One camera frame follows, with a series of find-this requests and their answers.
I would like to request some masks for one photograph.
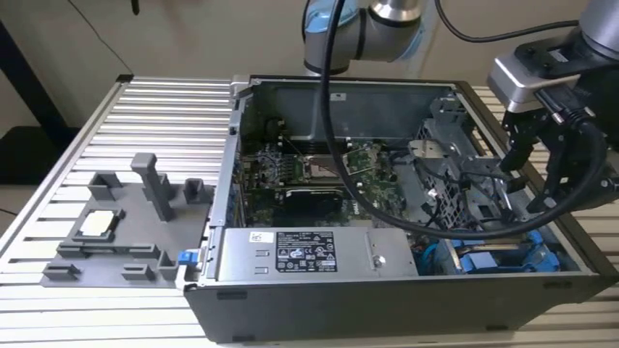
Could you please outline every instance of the power cable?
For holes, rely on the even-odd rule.
[[[110,47],[110,45],[107,44],[104,38],[100,37],[99,35],[99,32],[98,32],[98,29],[95,29],[92,23],[88,21],[88,18],[87,16],[83,14],[83,12],[80,11],[79,7],[76,6],[76,4],[74,4],[74,1],[72,0],[67,0],[67,2],[71,4],[71,6],[74,7],[74,9],[76,9],[79,15],[82,16],[82,18],[84,19],[84,21],[87,22],[90,28],[94,30],[95,32],[95,35],[96,37],[99,38],[99,41],[106,45],[107,49],[110,49],[110,52],[112,52],[112,54],[116,56],[118,60],[120,61],[120,63],[126,66],[127,70],[131,72],[131,74],[134,75],[134,70],[131,67],[128,67],[126,61],[123,60],[123,58],[120,58],[120,56],[118,55],[116,51]]]
[[[14,216],[18,216],[16,212],[12,212],[11,210],[3,209],[3,208],[0,208],[0,212],[4,212],[6,214],[14,215]]]
[[[303,38],[303,42],[306,42],[306,21],[308,20],[306,17],[308,16],[308,7],[310,1],[306,1],[306,6],[303,7],[303,17],[300,19],[300,37]]]
[[[438,16],[442,18],[443,24],[447,27],[448,31],[452,32],[452,34],[463,41],[471,42],[474,44],[485,44],[489,42],[495,42],[495,41],[503,41],[510,38],[518,38],[519,36],[530,35],[534,33],[539,33],[541,31],[546,31],[550,29],[559,29],[559,28],[570,28],[570,27],[578,27],[579,26],[579,21],[578,20],[566,20],[563,22],[554,22],[543,25],[538,25],[537,27],[522,29],[518,31],[513,31],[510,33],[494,35],[494,36],[486,36],[483,38],[477,38],[473,36],[469,36],[465,34],[462,31],[459,31],[455,26],[451,24],[448,21],[446,11],[443,10],[443,5],[442,5],[442,0],[435,0],[435,5],[436,5],[436,12]]]

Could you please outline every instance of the aluminum extrusion table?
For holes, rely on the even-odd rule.
[[[475,88],[497,117],[503,107]],[[67,237],[98,170],[139,182],[130,163],[154,152],[172,183],[202,178],[215,185],[227,135],[231,82],[134,78],[116,83],[10,229],[0,237],[0,344],[10,347],[216,347],[203,336],[176,289],[84,289],[39,286],[42,270]],[[531,161],[543,173],[549,158]],[[577,212],[619,268],[619,204]],[[515,333],[479,333],[336,341],[296,341],[279,347],[619,347],[619,287],[591,301],[565,304]]]

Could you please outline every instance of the black cable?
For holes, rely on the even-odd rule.
[[[481,223],[491,223],[493,221],[502,221],[505,223],[505,218],[503,217],[487,217],[485,219],[481,219]]]
[[[264,120],[263,126],[262,126],[262,136],[264,137],[267,134],[267,128],[270,126],[271,121],[276,120],[278,122],[282,121],[280,116],[271,116]]]
[[[16,212],[12,212],[11,210],[3,209],[3,208],[0,208],[0,212],[4,212],[6,214],[14,215],[14,216],[18,216]]]
[[[416,163],[416,166],[426,172],[426,174],[428,174],[430,176],[434,176],[440,181],[444,181],[446,183],[454,183],[455,185],[459,185],[462,183],[461,180],[451,179],[450,177],[440,175],[432,169],[430,169],[426,162],[420,158],[415,159],[415,163]]]
[[[398,150],[392,154],[388,155],[387,160],[390,162],[394,162],[395,159],[404,157],[410,154],[408,149],[407,150]]]
[[[326,48],[323,51],[323,60],[322,60],[322,71],[331,70],[331,58],[332,58],[332,49],[334,49],[334,42],[336,38],[336,30],[338,30],[338,22],[339,17],[342,15],[342,9],[346,0],[336,0],[332,8],[332,15],[328,20],[328,29],[327,29],[327,39],[326,39]],[[415,233],[427,234],[435,238],[444,238],[444,239],[495,239],[503,238],[514,235],[523,234],[535,230],[537,228],[545,226],[550,222],[553,222],[557,218],[559,218],[566,212],[577,204],[577,198],[581,197],[582,193],[587,190],[587,188],[593,185],[594,182],[598,181],[607,159],[607,142],[605,141],[603,134],[597,126],[589,122],[583,121],[579,124],[579,130],[582,131],[583,136],[590,140],[591,145],[591,152],[593,152],[593,159],[590,163],[590,167],[587,168],[586,174],[583,176],[583,180],[579,185],[574,188],[571,194],[555,205],[549,211],[543,214],[538,215],[531,220],[514,225],[509,226],[501,230],[493,230],[489,232],[473,232],[463,230],[462,228],[454,229],[451,231],[442,231],[435,228],[423,227],[416,223],[411,223],[408,220],[399,219],[386,212],[380,211],[375,208],[374,204],[364,198],[364,196],[359,193],[356,184],[352,181],[352,178],[348,175],[347,167],[343,164],[343,160],[340,157],[338,145],[336,145],[336,137],[335,132],[332,129],[332,121],[331,121],[331,103],[330,103],[330,74],[320,75],[320,84],[319,84],[319,101],[320,101],[320,116],[322,116],[322,125],[326,133],[326,141],[328,145],[328,150],[331,151],[334,163],[338,169],[339,177],[342,178],[342,182],[347,187],[350,195],[356,199],[359,205],[366,210],[366,212],[374,215],[378,219],[383,220],[390,225],[394,225],[398,228],[402,228],[406,231],[412,231]]]
[[[465,174],[466,176],[482,176],[485,178],[495,178],[495,179],[505,180],[505,175],[494,174],[494,173],[479,173],[479,172],[471,172],[470,170],[463,170],[462,174]]]
[[[467,213],[467,215],[471,217],[471,219],[474,219],[475,221],[475,224],[481,227],[482,231],[486,231],[486,228],[485,228],[485,222],[479,219],[479,217],[474,214],[474,212],[471,211],[471,206],[469,204],[469,194],[467,192],[470,191],[470,189],[467,189],[465,187],[465,172],[461,172],[461,184],[459,184],[459,189],[461,189],[461,199],[463,201],[463,206],[465,206],[465,212]]]
[[[112,54],[116,56],[118,60],[120,61],[120,63],[123,63],[123,65],[126,66],[127,70],[131,72],[131,74],[134,75],[134,70],[131,67],[128,67],[126,61],[123,60],[123,58],[120,58],[120,56],[118,55],[116,51],[110,47],[110,45],[107,44],[104,38],[100,37],[99,35],[99,32],[98,32],[98,29],[95,29],[92,23],[88,21],[88,18],[87,16],[83,14],[83,12],[79,10],[79,7],[76,6],[76,4],[74,4],[74,1],[72,0],[67,0],[67,2],[71,4],[71,6],[74,6],[74,9],[76,9],[79,15],[82,16],[82,18],[84,19],[84,21],[87,22],[90,28],[94,30],[95,32],[95,35],[96,37],[99,38],[99,41],[106,45],[107,49],[110,49],[110,52],[112,52]]]
[[[509,38],[518,38],[519,36],[525,36],[529,34],[539,33],[541,31],[546,31],[550,29],[559,29],[559,28],[570,28],[570,27],[578,27],[579,26],[579,21],[578,20],[566,20],[563,22],[554,22],[543,25],[538,25],[537,27],[522,29],[518,31],[513,31],[510,33],[494,35],[494,36],[486,36],[483,38],[475,38],[473,36],[466,35],[462,31],[459,31],[455,26],[451,24],[448,21],[446,11],[443,10],[443,5],[442,5],[442,0],[435,0],[435,5],[436,5],[436,12],[438,16],[442,18],[443,24],[447,27],[448,31],[452,32],[452,34],[463,41],[471,42],[474,44],[485,44],[487,42],[495,42],[495,41],[502,41],[507,40]]]
[[[430,227],[432,222],[436,220],[440,212],[442,212],[442,201],[436,199],[436,208],[435,208],[435,211],[432,212],[432,215],[430,216],[430,220],[424,224],[424,227]]]
[[[303,42],[306,42],[306,17],[308,16],[308,7],[310,7],[310,1],[306,1],[306,6],[303,7],[303,17],[300,19],[300,37],[303,38]]]

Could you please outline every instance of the gray block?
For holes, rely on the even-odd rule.
[[[124,264],[122,275],[127,281],[151,281],[155,279],[155,273],[146,263]]]
[[[155,244],[134,244],[128,254],[136,259],[159,259],[162,251]]]
[[[99,172],[87,187],[98,201],[114,201],[115,196],[111,193],[111,188],[122,187],[122,183],[115,172]]]
[[[146,201],[142,184],[126,184],[112,188],[116,201],[87,202],[80,219],[91,210],[123,210],[126,217],[119,221],[115,238],[110,242],[79,241],[72,237],[80,227],[74,225],[68,238],[58,247],[58,256],[51,264],[72,263],[82,271],[74,281],[54,281],[43,277],[43,286],[68,287],[143,287],[174,288],[176,262],[180,251],[198,249],[203,237],[210,204],[187,204],[182,185],[171,186],[175,194],[170,201],[178,218],[162,222],[154,207]],[[147,264],[154,272],[148,281],[127,281],[122,273],[126,264]]]
[[[183,194],[187,204],[212,203],[214,187],[206,186],[202,179],[190,178],[184,181]]]
[[[156,271],[166,280],[174,281],[176,279],[178,262],[171,260],[166,252],[162,252],[159,262],[156,263]]]
[[[48,264],[43,274],[54,281],[74,281],[78,279],[79,269],[74,264]]]
[[[150,197],[159,219],[170,221],[175,218],[175,211],[168,202],[170,182],[164,179],[164,183],[162,183],[155,163],[155,154],[138,153],[134,156],[131,167],[132,171],[143,178],[146,196]]]

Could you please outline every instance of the power supply label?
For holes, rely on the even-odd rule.
[[[287,272],[338,272],[332,232],[278,232],[276,269]]]

